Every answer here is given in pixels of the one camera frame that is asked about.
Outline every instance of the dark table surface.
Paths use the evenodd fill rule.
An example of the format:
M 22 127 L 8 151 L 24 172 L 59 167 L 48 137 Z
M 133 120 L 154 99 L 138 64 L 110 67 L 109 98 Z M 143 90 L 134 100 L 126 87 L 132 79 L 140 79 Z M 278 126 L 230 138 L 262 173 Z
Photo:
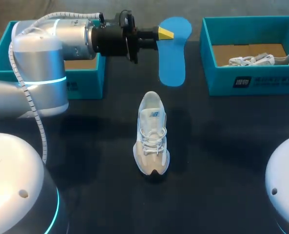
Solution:
M 71 234 L 279 234 L 265 192 L 265 169 L 289 138 L 289 96 L 209 97 L 199 42 L 185 48 L 181 87 L 158 80 L 158 54 L 139 64 L 107 60 L 104 99 L 71 100 L 44 119 L 47 167 L 70 212 Z M 147 182 L 132 147 L 139 104 L 156 91 L 167 113 L 166 180 Z M 33 120 L 0 122 L 41 154 Z

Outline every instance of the box label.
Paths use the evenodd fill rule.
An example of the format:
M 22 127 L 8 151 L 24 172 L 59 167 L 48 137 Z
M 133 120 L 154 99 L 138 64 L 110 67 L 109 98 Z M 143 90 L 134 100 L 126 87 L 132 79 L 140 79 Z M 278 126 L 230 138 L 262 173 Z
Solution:
M 289 77 L 237 77 L 233 88 L 289 86 Z
M 252 87 L 289 86 L 289 77 L 254 77 Z
M 251 77 L 237 77 L 234 81 L 233 88 L 248 88 Z
M 78 91 L 77 82 L 67 82 L 66 87 L 67 91 Z

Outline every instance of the teal box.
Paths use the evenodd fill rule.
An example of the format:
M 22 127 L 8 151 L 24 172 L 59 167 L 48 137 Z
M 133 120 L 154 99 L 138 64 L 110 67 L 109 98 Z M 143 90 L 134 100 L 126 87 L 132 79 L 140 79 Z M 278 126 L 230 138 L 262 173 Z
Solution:
M 203 18 L 200 51 L 209 94 L 289 94 L 289 65 L 218 67 L 212 49 L 272 43 L 282 44 L 289 54 L 289 16 Z
M 0 40 L 0 80 L 17 82 L 12 71 L 8 49 L 11 41 L 12 28 L 16 21 L 9 22 Z M 66 70 L 67 90 L 69 99 L 101 99 L 105 71 L 105 57 L 96 56 L 95 69 Z

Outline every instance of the sneaker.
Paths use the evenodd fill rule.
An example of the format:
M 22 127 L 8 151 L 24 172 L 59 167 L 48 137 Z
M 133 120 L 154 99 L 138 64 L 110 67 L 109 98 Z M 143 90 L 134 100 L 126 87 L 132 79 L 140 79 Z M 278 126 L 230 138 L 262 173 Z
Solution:
M 289 55 L 282 58 L 275 58 L 273 55 L 263 53 L 256 57 L 237 57 L 230 59 L 229 64 L 225 67 L 261 65 L 289 65 Z
M 167 150 L 166 113 L 157 93 L 147 92 L 138 111 L 137 137 L 134 157 L 140 171 L 146 176 L 166 172 L 170 155 Z

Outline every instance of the shoe box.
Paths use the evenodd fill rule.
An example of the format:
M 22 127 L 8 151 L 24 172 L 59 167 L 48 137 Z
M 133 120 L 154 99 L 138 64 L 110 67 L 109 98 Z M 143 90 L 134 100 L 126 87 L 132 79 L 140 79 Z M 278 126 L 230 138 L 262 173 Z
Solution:
M 200 51 L 211 96 L 289 94 L 289 65 L 226 67 L 229 59 L 289 54 L 289 16 L 203 18 Z

